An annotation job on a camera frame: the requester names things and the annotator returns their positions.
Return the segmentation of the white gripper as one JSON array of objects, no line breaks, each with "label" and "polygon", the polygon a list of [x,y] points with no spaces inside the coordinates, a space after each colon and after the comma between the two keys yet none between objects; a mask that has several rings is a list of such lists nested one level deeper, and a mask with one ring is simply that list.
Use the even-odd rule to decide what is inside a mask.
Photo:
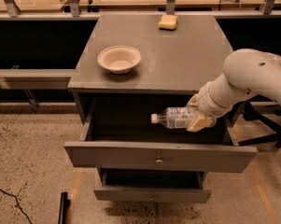
[{"label": "white gripper", "polygon": [[210,95],[211,81],[202,86],[197,94],[194,94],[187,106],[197,107],[199,111],[195,112],[187,127],[188,132],[196,133],[204,128],[212,127],[216,124],[214,118],[221,118],[231,111],[231,107],[222,107],[217,105]]}]

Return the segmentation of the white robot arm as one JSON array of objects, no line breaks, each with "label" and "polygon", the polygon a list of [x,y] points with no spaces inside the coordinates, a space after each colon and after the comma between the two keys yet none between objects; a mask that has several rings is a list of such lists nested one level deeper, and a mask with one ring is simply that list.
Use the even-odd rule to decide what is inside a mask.
[{"label": "white robot arm", "polygon": [[223,72],[203,85],[187,106],[195,106],[187,130],[213,126],[234,105],[257,95],[281,105],[281,56],[255,49],[238,49],[224,61]]}]

